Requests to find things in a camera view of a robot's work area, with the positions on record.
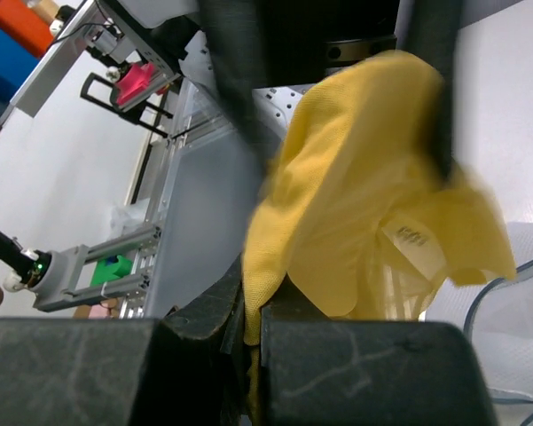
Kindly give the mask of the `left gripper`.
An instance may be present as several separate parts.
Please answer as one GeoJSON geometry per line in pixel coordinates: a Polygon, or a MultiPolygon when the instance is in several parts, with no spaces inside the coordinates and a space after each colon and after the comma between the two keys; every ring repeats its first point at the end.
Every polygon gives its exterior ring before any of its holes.
{"type": "MultiPolygon", "coordinates": [[[[199,1],[216,101],[266,175],[283,138],[276,109],[260,87],[316,83],[397,44],[408,1],[199,1]]],[[[464,3],[416,0],[404,49],[442,77],[428,151],[441,178],[453,164],[453,89],[464,3]]]]}

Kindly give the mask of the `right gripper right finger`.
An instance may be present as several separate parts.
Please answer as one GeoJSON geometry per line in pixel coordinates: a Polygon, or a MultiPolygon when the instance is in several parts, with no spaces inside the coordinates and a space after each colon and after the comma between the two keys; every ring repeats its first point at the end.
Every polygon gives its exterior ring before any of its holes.
{"type": "Polygon", "coordinates": [[[326,317],[290,280],[262,309],[268,425],[493,425],[471,344],[443,322],[326,317]]]}

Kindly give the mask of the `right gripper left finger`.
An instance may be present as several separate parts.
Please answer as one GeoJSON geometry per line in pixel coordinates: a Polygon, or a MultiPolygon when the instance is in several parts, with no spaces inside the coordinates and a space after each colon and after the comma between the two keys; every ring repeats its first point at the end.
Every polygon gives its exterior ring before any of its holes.
{"type": "Polygon", "coordinates": [[[238,425],[241,266],[163,319],[0,319],[0,425],[238,425]]]}

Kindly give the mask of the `yellow bra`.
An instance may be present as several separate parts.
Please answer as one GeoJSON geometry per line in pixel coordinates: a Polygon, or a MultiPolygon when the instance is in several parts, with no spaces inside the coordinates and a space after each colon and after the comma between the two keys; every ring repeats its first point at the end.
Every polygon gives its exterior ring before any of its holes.
{"type": "Polygon", "coordinates": [[[403,51],[327,77],[300,101],[247,231],[245,341],[284,278],[326,316],[415,320],[445,280],[511,278],[497,204],[426,152],[443,79],[403,51]]]}

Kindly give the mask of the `white mesh laundry bag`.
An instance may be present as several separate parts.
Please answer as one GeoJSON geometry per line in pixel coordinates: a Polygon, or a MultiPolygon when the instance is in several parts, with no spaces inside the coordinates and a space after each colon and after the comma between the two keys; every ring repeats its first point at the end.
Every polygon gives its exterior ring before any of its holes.
{"type": "Polygon", "coordinates": [[[533,425],[533,223],[507,228],[515,278],[465,287],[446,280],[425,318],[463,331],[501,424],[533,425]]]}

